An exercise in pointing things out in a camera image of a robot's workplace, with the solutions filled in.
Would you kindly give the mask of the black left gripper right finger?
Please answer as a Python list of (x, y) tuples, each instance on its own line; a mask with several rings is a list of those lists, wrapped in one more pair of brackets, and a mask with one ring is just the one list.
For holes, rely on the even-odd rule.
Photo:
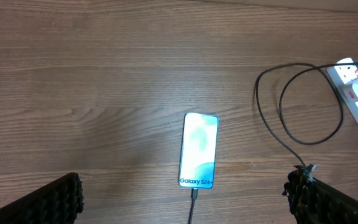
[(282, 195), (299, 224), (358, 224), (358, 201), (312, 176), (316, 166), (298, 165)]

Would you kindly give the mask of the Samsung Galaxy smartphone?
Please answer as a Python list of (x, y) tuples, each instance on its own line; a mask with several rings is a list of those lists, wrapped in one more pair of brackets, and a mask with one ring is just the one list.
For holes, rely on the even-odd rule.
[(178, 183), (189, 189), (211, 189), (214, 185), (219, 118), (211, 114), (187, 113), (184, 119)]

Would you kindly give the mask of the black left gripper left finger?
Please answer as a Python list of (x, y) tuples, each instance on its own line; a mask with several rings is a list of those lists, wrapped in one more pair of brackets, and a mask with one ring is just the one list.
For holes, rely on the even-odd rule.
[(71, 172), (0, 208), (0, 224), (73, 224), (83, 208), (82, 181)]

